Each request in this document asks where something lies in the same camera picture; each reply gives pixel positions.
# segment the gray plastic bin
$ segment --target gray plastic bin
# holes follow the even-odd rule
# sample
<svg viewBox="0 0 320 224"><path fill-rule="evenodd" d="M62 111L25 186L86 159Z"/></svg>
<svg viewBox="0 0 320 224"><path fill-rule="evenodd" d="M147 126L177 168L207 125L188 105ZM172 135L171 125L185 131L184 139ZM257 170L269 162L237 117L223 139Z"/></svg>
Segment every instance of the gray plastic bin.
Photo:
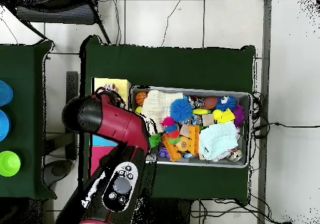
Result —
<svg viewBox="0 0 320 224"><path fill-rule="evenodd" d="M217 162L207 161L207 160L199 160L198 157L184 159L181 158L175 162L170 161L168 158L161 158L160 156L156 156L156 151L152 150L151 155L147 156L146 162L150 160L154 160L157 158L157 163L165 164L165 165L189 165L189 166L212 166L212 167L227 167L227 168L244 168L249 164L250 157L250 148L251 148L251 128L252 128L252 109L253 109L253 97L249 93L238 93L232 91L209 91L204 89L180 89L180 88L165 88L165 87L149 87L145 86L133 86L130 90L129 99L131 101L131 110L135 111L137 105L134 101L136 94L140 91L148 92L152 89L157 89L159 91L163 91L166 93L180 93L182 92L185 95L197 95L197 96L224 96L230 95L237 99L238 103L243 106L244 110L244 123L240 132L240 139L238 141L238 148L242 151L242 158L237 162L231 162L227 159L221 159Z"/></svg>

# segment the basketball toy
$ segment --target basketball toy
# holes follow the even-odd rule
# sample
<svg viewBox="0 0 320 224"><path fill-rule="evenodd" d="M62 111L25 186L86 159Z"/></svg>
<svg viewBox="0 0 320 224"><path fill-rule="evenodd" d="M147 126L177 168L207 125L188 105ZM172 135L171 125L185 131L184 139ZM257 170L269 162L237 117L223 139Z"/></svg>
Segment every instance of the basketball toy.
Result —
<svg viewBox="0 0 320 224"><path fill-rule="evenodd" d="M143 105L143 101L146 98L147 98L147 93L145 91L141 91L140 93L137 93L137 95L136 95L137 105L139 105L139 106Z"/></svg>

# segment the fuzzy blue ball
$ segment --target fuzzy blue ball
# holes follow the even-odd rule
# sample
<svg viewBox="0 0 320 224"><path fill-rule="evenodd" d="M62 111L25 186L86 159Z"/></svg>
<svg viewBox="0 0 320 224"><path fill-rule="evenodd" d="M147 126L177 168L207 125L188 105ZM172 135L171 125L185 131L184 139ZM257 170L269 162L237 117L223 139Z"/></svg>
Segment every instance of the fuzzy blue ball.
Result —
<svg viewBox="0 0 320 224"><path fill-rule="evenodd" d="M217 99L217 104L216 104L216 109L220 110L220 111L226 111L227 108L229 108L230 110L233 110L237 105L237 101L235 99L235 97L232 96L220 96Z"/></svg>
<svg viewBox="0 0 320 224"><path fill-rule="evenodd" d="M176 122L187 120L193 115L191 105L185 99L177 99L170 106L170 116Z"/></svg>
<svg viewBox="0 0 320 224"><path fill-rule="evenodd" d="M173 124L171 126L166 126L166 128L164 129L164 132L170 133L170 132L177 130L177 129L178 129L177 125Z"/></svg>

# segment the lime green cup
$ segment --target lime green cup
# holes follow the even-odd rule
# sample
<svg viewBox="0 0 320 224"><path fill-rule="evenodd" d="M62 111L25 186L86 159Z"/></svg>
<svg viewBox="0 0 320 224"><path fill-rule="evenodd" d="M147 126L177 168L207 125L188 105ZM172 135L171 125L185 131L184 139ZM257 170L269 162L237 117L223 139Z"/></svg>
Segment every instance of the lime green cup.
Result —
<svg viewBox="0 0 320 224"><path fill-rule="evenodd" d="M13 176L20 169L21 161L17 154L12 151L0 153L0 175Z"/></svg>

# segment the dark green table surface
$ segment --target dark green table surface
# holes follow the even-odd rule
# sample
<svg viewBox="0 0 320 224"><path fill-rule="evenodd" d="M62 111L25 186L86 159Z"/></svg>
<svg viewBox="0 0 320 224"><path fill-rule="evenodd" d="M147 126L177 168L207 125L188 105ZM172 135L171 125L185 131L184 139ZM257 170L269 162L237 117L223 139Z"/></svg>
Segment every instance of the dark green table surface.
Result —
<svg viewBox="0 0 320 224"><path fill-rule="evenodd" d="M254 46L241 50L106 46L92 36L83 42L81 49L86 94L91 93L93 77L127 79L132 85L248 93L253 89ZM88 148L89 136L85 136L84 156L88 156ZM86 178L88 158L84 160ZM247 203L248 167L157 165L156 169L153 197L237 198Z"/></svg>
<svg viewBox="0 0 320 224"><path fill-rule="evenodd" d="M0 79L13 89L13 99L1 107L11 130L0 142L0 152L13 151L21 159L19 172L0 175L0 197L55 198L41 180L43 140L43 62L51 41L34 46L0 45Z"/></svg>

